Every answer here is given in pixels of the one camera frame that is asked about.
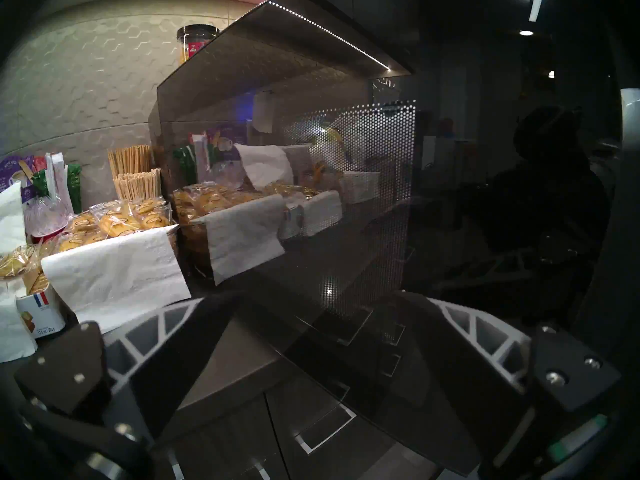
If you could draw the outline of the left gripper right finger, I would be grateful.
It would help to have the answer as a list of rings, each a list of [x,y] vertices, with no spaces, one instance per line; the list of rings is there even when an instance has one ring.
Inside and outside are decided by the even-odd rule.
[[[432,377],[481,455],[479,472],[584,472],[620,416],[622,375],[552,323],[532,336],[489,313],[399,291]]]

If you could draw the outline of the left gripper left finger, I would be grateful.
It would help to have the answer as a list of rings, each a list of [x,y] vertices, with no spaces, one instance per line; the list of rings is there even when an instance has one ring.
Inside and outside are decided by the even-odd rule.
[[[27,401],[96,426],[158,439],[210,360],[240,305],[236,292],[152,310],[102,333],[79,322],[14,373]]]

